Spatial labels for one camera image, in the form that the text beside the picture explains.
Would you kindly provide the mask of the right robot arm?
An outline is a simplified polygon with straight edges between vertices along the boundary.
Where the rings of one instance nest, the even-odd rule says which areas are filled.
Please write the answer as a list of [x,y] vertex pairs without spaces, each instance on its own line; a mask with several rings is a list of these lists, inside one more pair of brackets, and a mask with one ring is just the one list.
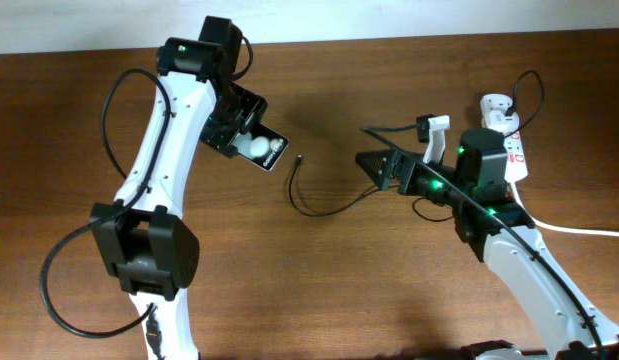
[[509,197],[502,133],[463,132],[456,166],[449,168],[425,163],[422,155],[383,137],[380,128],[364,131],[412,163],[401,193],[452,208],[458,236],[513,294],[549,358],[619,359],[619,326],[580,291],[530,215]]

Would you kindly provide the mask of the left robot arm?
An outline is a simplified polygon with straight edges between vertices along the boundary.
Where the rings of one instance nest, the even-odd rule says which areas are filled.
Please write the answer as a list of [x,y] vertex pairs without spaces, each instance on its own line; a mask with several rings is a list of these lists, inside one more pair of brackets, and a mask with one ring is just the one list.
[[208,16],[196,40],[170,38],[157,53],[151,118],[112,204],[96,204],[93,231],[107,273],[140,314],[151,359],[197,359],[188,288],[199,241],[183,222],[183,199],[199,143],[269,171],[289,141],[262,125],[266,100],[237,80],[241,30]]

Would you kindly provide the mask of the black smartphone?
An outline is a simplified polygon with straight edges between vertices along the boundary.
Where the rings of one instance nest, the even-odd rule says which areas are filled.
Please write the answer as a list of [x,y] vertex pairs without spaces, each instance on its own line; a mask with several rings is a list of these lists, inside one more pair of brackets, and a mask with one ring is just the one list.
[[247,133],[238,133],[231,145],[252,164],[271,171],[288,147],[289,140],[265,125],[256,124]]

